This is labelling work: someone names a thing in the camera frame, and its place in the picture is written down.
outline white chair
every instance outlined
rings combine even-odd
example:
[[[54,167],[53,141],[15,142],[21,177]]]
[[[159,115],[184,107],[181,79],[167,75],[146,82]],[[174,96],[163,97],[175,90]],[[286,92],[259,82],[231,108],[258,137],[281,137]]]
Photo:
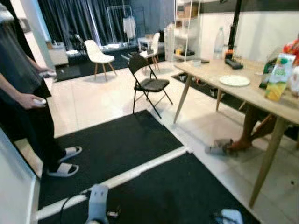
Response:
[[[100,50],[100,48],[98,47],[98,45],[96,44],[96,42],[94,40],[88,40],[88,41],[85,41],[84,43],[85,43],[85,46],[87,49],[87,54],[88,54],[89,59],[93,63],[95,63],[94,79],[96,79],[96,75],[98,72],[98,64],[103,65],[103,70],[105,73],[106,81],[107,81],[107,76],[106,76],[105,64],[109,64],[110,68],[116,74],[113,66],[111,65],[111,62],[114,61],[114,56],[103,54],[103,52]]]
[[[145,58],[146,60],[148,60],[148,58],[151,57],[151,59],[153,60],[153,63],[154,63],[154,66],[155,66],[155,69],[158,68],[159,72],[160,72],[160,69],[159,69],[159,66],[158,66],[158,62],[157,62],[157,54],[158,54],[158,43],[159,43],[159,38],[160,38],[160,33],[155,33],[154,37],[153,37],[153,42],[152,42],[152,45],[151,45],[151,49],[154,51],[152,54],[148,54],[147,51],[143,51],[140,53],[140,56],[142,56],[143,58]]]

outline white plate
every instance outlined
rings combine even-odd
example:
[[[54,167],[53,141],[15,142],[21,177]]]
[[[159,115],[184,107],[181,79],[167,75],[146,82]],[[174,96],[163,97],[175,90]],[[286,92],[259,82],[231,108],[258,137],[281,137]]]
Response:
[[[230,86],[246,86],[250,84],[250,80],[247,77],[236,75],[222,76],[219,78],[219,81]]]

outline hanging clothes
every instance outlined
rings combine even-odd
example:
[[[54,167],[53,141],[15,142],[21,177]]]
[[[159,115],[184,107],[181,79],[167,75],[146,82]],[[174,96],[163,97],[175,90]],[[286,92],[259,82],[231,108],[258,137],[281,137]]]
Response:
[[[127,34],[128,39],[134,39],[136,37],[135,28],[136,24],[133,16],[123,18],[123,31]]]

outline black t-shirt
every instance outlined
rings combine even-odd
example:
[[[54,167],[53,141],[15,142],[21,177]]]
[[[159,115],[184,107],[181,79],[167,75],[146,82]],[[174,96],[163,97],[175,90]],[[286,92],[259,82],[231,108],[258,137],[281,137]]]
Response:
[[[33,94],[42,83],[37,69],[28,60],[8,25],[0,25],[0,73],[22,93]],[[0,90],[0,99],[7,104],[15,104],[3,90]]]

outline water bottle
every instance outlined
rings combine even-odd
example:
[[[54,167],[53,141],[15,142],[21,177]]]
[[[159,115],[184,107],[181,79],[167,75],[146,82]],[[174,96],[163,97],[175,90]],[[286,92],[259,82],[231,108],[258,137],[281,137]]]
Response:
[[[215,40],[214,56],[213,56],[214,59],[222,58],[223,44],[224,44],[223,27],[220,27]]]

